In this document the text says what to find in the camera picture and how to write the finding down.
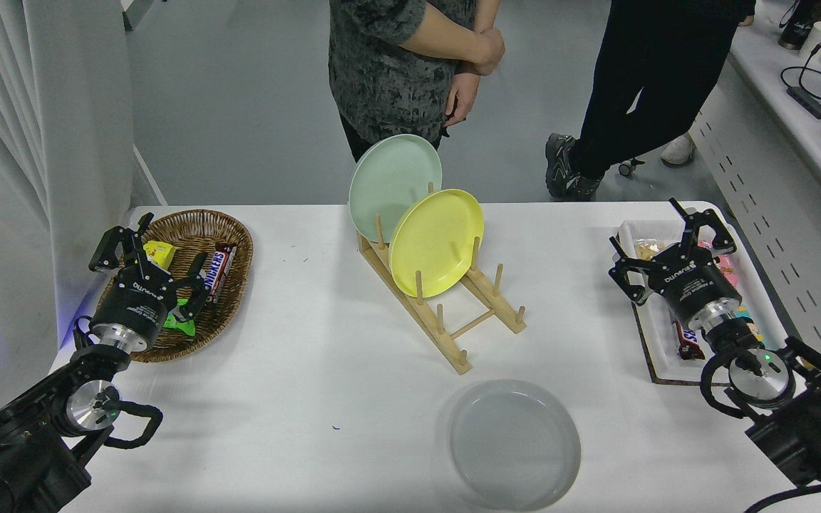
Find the person's right hand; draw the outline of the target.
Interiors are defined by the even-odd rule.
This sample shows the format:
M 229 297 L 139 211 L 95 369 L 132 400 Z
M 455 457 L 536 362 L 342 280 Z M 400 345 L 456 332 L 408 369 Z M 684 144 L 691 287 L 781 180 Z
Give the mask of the person's right hand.
M 491 75 L 504 58 L 506 46 L 504 36 L 495 27 L 489 27 L 477 35 L 478 54 L 472 60 L 473 69 L 482 77 Z

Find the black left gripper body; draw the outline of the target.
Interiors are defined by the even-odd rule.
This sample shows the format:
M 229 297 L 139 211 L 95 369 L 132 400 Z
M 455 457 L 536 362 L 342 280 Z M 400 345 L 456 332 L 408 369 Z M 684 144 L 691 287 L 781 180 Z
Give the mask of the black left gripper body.
M 160 269 L 145 272 L 124 269 L 98 307 L 98 325 L 120 325 L 140 336 L 156 336 L 163 328 L 169 310 L 168 293 L 162 291 L 170 281 L 170 274 Z

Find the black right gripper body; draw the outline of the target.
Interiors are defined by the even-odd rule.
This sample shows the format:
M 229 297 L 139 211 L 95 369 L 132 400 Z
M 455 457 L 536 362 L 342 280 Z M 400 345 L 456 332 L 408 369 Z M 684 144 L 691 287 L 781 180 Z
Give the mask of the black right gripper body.
M 711 259 L 677 259 L 668 264 L 657 279 L 657 292 L 678 321 L 691 321 L 710 304 L 725 304 L 734 311 L 742 301 L 738 290 Z

